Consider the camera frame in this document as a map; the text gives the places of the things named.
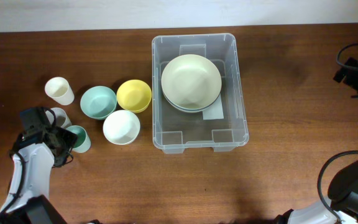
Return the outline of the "translucent grey plastic cup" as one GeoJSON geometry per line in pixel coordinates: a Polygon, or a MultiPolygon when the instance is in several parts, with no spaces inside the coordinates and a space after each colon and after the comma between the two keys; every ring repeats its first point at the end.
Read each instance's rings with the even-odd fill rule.
{"type": "MultiPolygon", "coordinates": [[[[66,129],[67,127],[72,125],[68,115],[65,113],[65,111],[63,109],[61,109],[61,108],[51,108],[51,110],[55,113],[56,125],[58,127],[66,129]]],[[[45,114],[47,115],[47,118],[48,118],[50,124],[52,124],[53,121],[55,120],[54,117],[53,117],[53,114],[51,114],[51,112],[49,112],[49,111],[46,111],[45,114]]]]}

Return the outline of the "mint green plastic cup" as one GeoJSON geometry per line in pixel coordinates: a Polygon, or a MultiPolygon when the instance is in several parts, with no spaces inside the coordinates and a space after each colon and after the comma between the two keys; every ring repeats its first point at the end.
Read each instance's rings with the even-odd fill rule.
{"type": "Polygon", "coordinates": [[[84,153],[90,149],[91,140],[90,137],[88,136],[88,133],[83,127],[78,125],[72,125],[67,127],[67,130],[76,134],[78,137],[75,146],[73,148],[74,152],[84,153]]]}

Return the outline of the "beige plate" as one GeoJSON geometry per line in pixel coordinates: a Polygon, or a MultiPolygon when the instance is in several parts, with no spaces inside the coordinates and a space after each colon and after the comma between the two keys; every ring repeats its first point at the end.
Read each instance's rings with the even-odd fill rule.
{"type": "Polygon", "coordinates": [[[183,110],[202,110],[213,104],[222,88],[221,74],[215,64],[195,54],[171,60],[161,76],[166,99],[183,110]]]}

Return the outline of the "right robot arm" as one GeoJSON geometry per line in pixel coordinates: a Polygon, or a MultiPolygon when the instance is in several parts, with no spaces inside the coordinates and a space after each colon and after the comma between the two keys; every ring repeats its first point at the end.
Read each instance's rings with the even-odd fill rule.
{"type": "MultiPolygon", "coordinates": [[[[336,72],[334,80],[357,90],[358,60],[349,58],[336,72]]],[[[345,151],[332,156],[321,168],[318,176],[319,201],[309,207],[278,215],[274,223],[358,223],[358,160],[341,169],[332,179],[328,195],[321,190],[322,178],[328,165],[344,156],[358,155],[358,151],[345,151]]]]}

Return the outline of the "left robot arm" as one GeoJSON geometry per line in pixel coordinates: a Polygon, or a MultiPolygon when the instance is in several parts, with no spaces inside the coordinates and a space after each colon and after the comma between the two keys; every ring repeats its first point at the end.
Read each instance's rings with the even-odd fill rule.
{"type": "Polygon", "coordinates": [[[78,136],[57,126],[50,108],[26,109],[20,119],[24,130],[9,150],[14,173],[0,223],[65,223],[48,199],[50,173],[73,158],[78,136]]]}

